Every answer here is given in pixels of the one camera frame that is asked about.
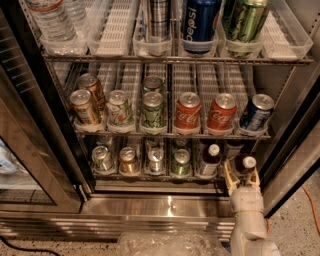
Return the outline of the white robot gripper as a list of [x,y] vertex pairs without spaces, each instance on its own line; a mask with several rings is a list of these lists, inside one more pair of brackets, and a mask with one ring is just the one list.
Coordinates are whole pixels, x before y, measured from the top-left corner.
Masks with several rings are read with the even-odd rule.
[[223,164],[223,173],[231,208],[234,213],[243,211],[264,211],[264,201],[260,192],[260,178],[257,169],[247,175],[246,186],[241,186],[239,178],[235,175],[230,161]]

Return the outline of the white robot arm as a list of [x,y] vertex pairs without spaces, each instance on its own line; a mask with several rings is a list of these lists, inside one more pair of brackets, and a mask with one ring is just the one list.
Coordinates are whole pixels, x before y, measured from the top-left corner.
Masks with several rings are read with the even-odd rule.
[[254,170],[241,184],[229,160],[223,166],[235,226],[231,233],[231,256],[281,256],[277,245],[268,240],[264,200],[258,173]]

